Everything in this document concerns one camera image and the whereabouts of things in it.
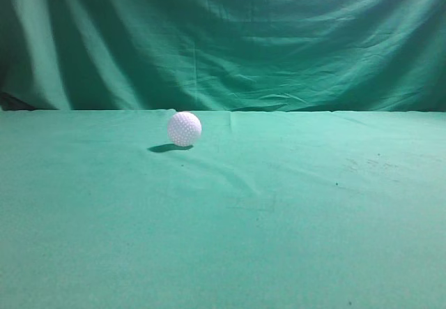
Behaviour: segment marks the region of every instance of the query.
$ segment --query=green tablecloth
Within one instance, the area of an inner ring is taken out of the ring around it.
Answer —
[[[0,308],[444,308],[446,114],[173,113],[0,114]]]

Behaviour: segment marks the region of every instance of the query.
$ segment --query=green fabric backdrop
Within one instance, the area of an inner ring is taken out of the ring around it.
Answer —
[[[446,110],[446,0],[0,2],[7,107]]]

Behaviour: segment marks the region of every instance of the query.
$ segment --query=golf ball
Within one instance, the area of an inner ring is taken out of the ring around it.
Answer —
[[[167,133],[175,145],[193,145],[201,136],[200,120],[190,112],[177,112],[169,121]]]

